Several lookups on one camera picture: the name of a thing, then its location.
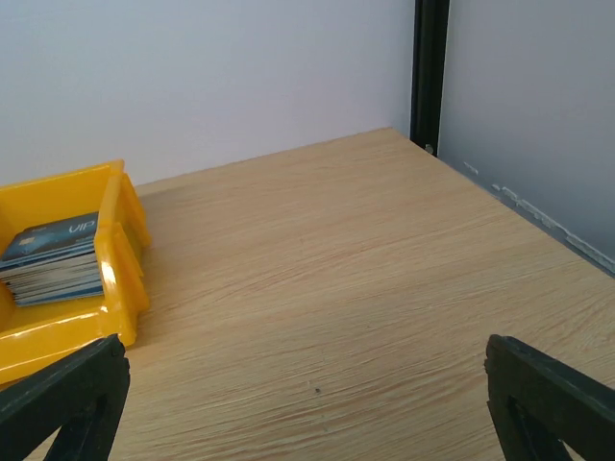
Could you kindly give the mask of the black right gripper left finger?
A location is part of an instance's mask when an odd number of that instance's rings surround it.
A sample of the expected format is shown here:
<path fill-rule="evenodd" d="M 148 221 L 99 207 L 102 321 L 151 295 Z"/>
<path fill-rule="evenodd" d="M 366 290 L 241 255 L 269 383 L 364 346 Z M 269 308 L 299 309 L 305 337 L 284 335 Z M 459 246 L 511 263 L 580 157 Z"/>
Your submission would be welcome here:
<path fill-rule="evenodd" d="M 130 387 L 116 334 L 1 392 L 1 458 L 23 460 L 55 435 L 46 460 L 107 460 Z"/>

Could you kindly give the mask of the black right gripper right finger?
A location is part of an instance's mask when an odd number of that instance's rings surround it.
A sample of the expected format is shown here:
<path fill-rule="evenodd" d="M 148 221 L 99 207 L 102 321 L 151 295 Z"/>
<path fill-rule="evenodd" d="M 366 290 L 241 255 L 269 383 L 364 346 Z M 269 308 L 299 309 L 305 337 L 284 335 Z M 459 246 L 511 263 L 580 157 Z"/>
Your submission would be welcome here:
<path fill-rule="evenodd" d="M 487 406 L 507 460 L 614 458 L 614 390 L 512 337 L 486 346 Z"/>

